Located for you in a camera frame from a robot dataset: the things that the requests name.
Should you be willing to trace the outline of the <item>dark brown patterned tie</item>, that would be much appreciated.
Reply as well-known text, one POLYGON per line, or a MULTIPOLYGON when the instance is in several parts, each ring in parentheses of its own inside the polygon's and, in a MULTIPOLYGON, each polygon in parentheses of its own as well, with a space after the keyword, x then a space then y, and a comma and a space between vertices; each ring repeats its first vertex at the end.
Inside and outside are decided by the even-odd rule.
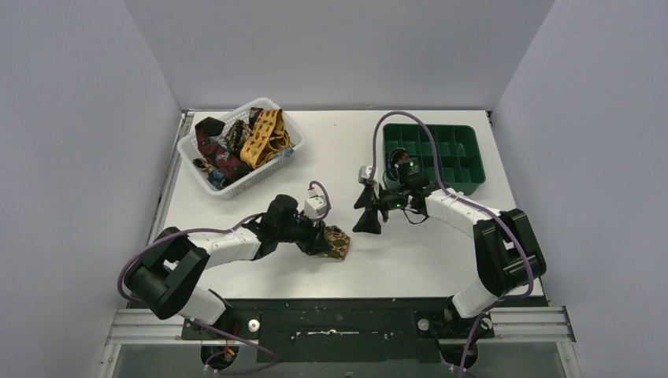
POLYGON ((260 113, 260 107, 251 107, 246 118, 236 120, 225 135, 227 147, 236 154, 242 150, 244 143, 250 138, 254 131, 254 125, 260 113))

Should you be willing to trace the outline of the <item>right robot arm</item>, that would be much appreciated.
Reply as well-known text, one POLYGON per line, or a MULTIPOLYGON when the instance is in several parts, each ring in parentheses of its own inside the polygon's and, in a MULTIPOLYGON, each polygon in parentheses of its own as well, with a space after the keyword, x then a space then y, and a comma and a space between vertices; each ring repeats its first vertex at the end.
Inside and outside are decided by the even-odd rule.
POLYGON ((375 179, 372 165, 362 166, 363 190, 354 204, 363 211, 356 233, 379 235, 392 210, 442 221, 473 240, 477 276, 451 298, 448 309, 461 319, 473 318, 525 286, 531 290, 546 271, 544 257, 525 213, 483 206, 424 174, 418 159, 398 163, 399 185, 387 189, 375 179))

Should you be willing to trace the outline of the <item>yellow patterned tie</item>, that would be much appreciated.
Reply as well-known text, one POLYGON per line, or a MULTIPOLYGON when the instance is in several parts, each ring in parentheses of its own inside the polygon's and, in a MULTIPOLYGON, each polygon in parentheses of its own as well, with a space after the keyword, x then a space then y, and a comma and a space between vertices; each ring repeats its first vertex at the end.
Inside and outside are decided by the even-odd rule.
POLYGON ((260 109, 254 113, 252 133, 244 142, 242 162, 258 169, 291 145, 282 109, 260 109))

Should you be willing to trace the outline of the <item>beige paisley patterned tie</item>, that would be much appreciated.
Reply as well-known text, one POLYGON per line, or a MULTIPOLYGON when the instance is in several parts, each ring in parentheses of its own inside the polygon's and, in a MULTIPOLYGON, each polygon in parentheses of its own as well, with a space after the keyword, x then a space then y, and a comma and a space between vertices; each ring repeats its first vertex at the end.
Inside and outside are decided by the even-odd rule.
POLYGON ((325 237, 331 248, 319 255, 324 258, 344 260, 351 245, 351 237, 335 225, 325 227, 325 237))

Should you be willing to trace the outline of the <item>dark red patterned tie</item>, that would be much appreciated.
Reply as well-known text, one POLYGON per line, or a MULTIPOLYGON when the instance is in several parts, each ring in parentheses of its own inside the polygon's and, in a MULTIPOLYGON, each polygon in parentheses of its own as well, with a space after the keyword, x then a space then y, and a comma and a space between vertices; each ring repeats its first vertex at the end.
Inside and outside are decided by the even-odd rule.
POLYGON ((195 125, 195 137, 201 158, 216 158, 223 150, 231 151, 222 135, 225 123, 216 118, 207 117, 195 125))

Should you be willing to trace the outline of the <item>rolled dark patterned tie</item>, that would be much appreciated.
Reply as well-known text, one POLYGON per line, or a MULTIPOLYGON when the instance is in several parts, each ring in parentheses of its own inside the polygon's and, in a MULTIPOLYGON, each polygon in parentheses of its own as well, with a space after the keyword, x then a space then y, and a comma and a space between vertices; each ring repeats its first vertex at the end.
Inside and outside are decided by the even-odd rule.
POLYGON ((399 172, 398 172, 398 164, 407 159, 409 157, 409 154, 407 153, 406 149, 403 147, 398 147, 394 149, 389 155, 387 159, 387 173, 388 176, 390 177, 391 180, 398 181, 399 180, 399 172))

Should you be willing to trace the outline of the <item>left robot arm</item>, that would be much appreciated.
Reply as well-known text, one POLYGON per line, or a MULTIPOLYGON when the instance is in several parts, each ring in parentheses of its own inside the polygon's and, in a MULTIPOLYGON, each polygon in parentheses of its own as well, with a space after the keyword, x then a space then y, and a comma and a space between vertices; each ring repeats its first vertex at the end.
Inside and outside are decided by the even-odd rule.
POLYGON ((295 198, 277 195, 265 212, 230 229, 205 229, 213 235, 206 243, 190 240, 195 229, 167 228, 121 270, 121 293, 134 295, 161 320, 180 315, 223 338, 232 330, 233 317, 216 291, 200 285, 202 274, 235 261, 257 261, 281 243, 294 244, 306 255, 329 251, 324 219, 330 209, 326 195, 311 193, 301 209, 295 198))

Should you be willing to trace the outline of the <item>aluminium rail frame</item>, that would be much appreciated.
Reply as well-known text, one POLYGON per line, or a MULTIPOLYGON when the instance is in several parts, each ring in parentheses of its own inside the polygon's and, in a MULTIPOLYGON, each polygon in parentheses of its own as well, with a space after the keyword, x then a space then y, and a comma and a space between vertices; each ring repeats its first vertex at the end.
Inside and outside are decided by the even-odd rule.
MULTIPOLYGON (((571 322, 565 307, 497 307, 489 313, 493 336, 477 342, 484 343, 554 343, 568 377, 579 376, 579 368, 571 372, 567 361, 571 352, 566 349, 575 342, 571 322)), ((106 337, 97 377, 111 377, 120 364, 123 345, 194 345, 222 347, 223 340, 183 339, 184 320, 172 317, 161 321, 148 309, 119 309, 106 337)))

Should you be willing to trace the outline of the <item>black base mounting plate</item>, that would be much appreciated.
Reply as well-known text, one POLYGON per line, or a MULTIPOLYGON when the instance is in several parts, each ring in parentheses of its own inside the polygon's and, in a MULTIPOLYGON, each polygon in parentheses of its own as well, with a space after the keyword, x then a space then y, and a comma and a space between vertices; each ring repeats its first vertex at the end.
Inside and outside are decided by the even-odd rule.
POLYGON ((490 340, 447 298, 232 299, 215 326, 288 362, 459 361, 467 338, 490 340))

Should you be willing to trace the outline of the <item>green divided plastic tray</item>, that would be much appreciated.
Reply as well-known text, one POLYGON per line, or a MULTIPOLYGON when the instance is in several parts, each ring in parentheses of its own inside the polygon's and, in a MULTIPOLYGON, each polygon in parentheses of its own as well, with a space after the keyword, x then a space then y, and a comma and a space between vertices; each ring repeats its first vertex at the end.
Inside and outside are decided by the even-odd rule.
POLYGON ((469 125, 428 124, 429 132, 436 143, 433 153, 427 133, 416 124, 389 123, 383 126, 383 148, 386 172, 382 180, 388 187, 396 187, 398 181, 391 180, 387 173, 388 155, 403 147, 409 158, 419 158, 425 174, 431 182, 440 176, 443 183, 471 195, 485 183, 486 174, 481 159, 477 135, 469 125))

